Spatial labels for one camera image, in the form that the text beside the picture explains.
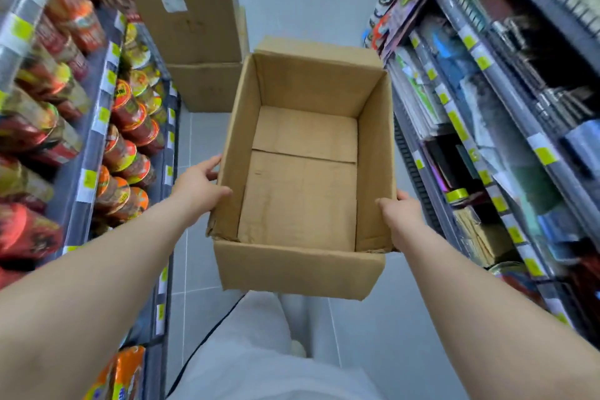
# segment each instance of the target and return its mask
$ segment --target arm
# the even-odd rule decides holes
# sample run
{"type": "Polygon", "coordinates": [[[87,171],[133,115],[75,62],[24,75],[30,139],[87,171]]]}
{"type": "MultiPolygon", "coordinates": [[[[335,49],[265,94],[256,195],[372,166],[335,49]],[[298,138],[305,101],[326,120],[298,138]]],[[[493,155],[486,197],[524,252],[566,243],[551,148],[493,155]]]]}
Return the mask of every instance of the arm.
{"type": "Polygon", "coordinates": [[[600,398],[600,352],[454,250],[404,192],[379,199],[454,370],[472,399],[600,398]]]}
{"type": "Polygon", "coordinates": [[[183,231],[231,190],[220,156],[189,168],[171,196],[0,291],[0,392],[80,400],[133,325],[183,231]]]}

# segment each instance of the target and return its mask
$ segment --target stacked cardboard box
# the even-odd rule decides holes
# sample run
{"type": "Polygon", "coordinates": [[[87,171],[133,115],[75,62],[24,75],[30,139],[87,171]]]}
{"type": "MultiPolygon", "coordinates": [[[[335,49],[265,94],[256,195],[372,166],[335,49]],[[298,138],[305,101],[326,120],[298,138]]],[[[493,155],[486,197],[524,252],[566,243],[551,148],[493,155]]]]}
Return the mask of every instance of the stacked cardboard box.
{"type": "Polygon", "coordinates": [[[192,112],[229,112],[248,54],[238,0],[135,0],[192,112]]]}

